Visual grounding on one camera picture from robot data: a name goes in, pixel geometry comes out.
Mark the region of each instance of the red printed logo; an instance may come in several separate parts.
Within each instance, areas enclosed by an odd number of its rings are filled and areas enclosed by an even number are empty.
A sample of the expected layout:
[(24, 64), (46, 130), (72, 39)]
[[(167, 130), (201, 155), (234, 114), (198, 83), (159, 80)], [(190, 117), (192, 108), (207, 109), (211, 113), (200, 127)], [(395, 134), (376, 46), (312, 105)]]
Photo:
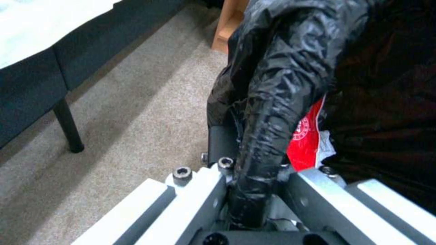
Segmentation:
[(294, 132), (292, 140), (301, 140), (301, 139), (303, 139), (307, 135), (307, 132), (309, 130), (310, 130), (309, 120), (307, 119), (307, 117), (304, 117), (303, 119), (301, 119), (298, 122), (298, 126), (297, 126), (297, 129)]

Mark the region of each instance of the red bag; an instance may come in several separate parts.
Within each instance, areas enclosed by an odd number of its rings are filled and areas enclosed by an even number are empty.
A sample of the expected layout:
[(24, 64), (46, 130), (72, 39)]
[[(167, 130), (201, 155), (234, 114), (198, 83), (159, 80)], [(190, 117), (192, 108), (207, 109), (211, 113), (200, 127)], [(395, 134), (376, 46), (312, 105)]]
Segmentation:
[(296, 171), (317, 166), (317, 152), (320, 145), (318, 116), (324, 104), (324, 98), (316, 102), (309, 113), (298, 123), (286, 154)]

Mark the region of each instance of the hex socket bolt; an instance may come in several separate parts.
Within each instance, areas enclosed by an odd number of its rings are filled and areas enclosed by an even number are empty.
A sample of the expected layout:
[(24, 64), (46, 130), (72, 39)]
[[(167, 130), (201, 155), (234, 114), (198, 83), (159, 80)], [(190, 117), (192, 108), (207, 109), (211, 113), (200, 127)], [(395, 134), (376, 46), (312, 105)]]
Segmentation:
[(218, 169), (223, 175), (233, 174), (235, 162), (230, 157), (222, 157), (218, 160)]
[(174, 184), (185, 186), (192, 179), (192, 170), (190, 167), (178, 167), (173, 171)]
[(321, 171), (323, 174), (327, 175), (327, 177), (329, 177), (330, 179), (332, 179), (332, 178), (336, 178), (336, 177), (339, 176), (339, 175), (337, 174), (337, 172), (336, 172), (333, 168), (331, 168), (331, 167), (329, 167), (329, 166), (325, 166), (325, 165), (323, 165), (323, 166), (320, 166), (318, 169), (319, 169), (319, 171)]
[(208, 164), (208, 153), (202, 152), (200, 156), (201, 164), (207, 165)]

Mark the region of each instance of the black plastic bag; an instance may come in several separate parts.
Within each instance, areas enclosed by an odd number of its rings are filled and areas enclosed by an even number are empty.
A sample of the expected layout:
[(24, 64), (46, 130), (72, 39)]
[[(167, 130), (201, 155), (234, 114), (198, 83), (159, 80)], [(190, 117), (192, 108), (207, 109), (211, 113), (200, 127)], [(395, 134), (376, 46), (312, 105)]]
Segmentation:
[(232, 225), (259, 228), (292, 133), (326, 94), (347, 44), (358, 38), (376, 5), (365, 0), (251, 1), (228, 41), (228, 66), (208, 99), (208, 125), (232, 112), (243, 134)]
[(337, 155), (324, 161), (346, 180), (376, 178), (436, 213), (436, 8), (391, 1), (338, 64), (327, 95)]

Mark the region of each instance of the black pole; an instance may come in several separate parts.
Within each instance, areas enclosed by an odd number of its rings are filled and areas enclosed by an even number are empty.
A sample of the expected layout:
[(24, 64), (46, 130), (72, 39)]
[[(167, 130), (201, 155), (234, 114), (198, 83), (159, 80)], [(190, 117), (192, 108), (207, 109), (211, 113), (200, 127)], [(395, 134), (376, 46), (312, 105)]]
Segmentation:
[(76, 124), (74, 123), (73, 116), (71, 115), (70, 108), (68, 107), (65, 98), (61, 99), (53, 108), (54, 114), (67, 137), (70, 151), (79, 153), (85, 148), (77, 132)]

